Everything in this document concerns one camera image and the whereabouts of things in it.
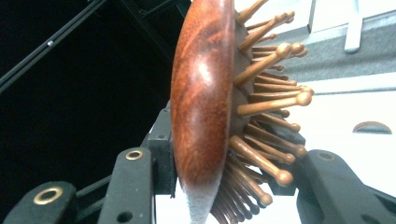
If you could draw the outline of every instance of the dark background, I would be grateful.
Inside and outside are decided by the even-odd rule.
[[[140,146],[166,106],[180,9],[189,3],[173,1],[142,22],[131,12],[169,1],[134,1],[129,10],[120,2],[107,1],[0,94],[0,220],[42,183],[82,189],[110,175],[117,155]],[[87,5],[1,1],[0,76]]]

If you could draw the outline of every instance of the wooden hairbrush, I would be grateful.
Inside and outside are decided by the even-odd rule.
[[[265,2],[258,0],[238,13],[233,0],[194,0],[184,21],[173,67],[171,119],[177,174],[191,223],[205,223],[209,213],[219,223],[251,219],[272,197],[259,186],[267,178],[248,166],[287,186],[291,173],[271,161],[293,164],[306,154],[304,146],[261,125],[298,132],[298,124],[275,114],[286,117],[283,108],[308,105],[313,95],[308,87],[271,73],[283,71],[277,65],[282,60],[304,57],[303,44],[254,47],[276,38],[267,34],[294,18],[294,12],[287,12],[246,27]]]

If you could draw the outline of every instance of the glossy wooden surface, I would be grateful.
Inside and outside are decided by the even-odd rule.
[[[171,106],[175,160],[191,223],[204,223],[227,153],[234,58],[232,0],[194,0],[177,43]]]

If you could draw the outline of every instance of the round hole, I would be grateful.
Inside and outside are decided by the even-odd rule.
[[[370,217],[368,215],[362,215],[361,218],[364,220],[365,223],[368,224],[380,224],[380,222],[378,220],[376,220],[373,217]]]
[[[161,139],[164,139],[166,137],[166,135],[161,133],[161,134],[158,134],[157,137],[161,138]]]
[[[125,222],[129,222],[131,219],[132,219],[132,213],[131,212],[123,212],[123,213],[120,213],[118,216],[117,216],[117,221],[119,222],[119,223],[125,223]]]
[[[335,160],[335,157],[332,154],[329,154],[327,152],[319,152],[318,157],[321,158],[324,161],[333,161]]]
[[[130,161],[135,161],[135,160],[139,160],[140,158],[142,158],[142,156],[143,156],[143,152],[142,151],[133,150],[133,151],[128,152],[126,154],[125,158],[127,160],[130,160]]]
[[[35,204],[52,203],[55,200],[57,200],[59,197],[61,197],[63,192],[64,191],[59,187],[44,189],[35,196],[33,202]]]

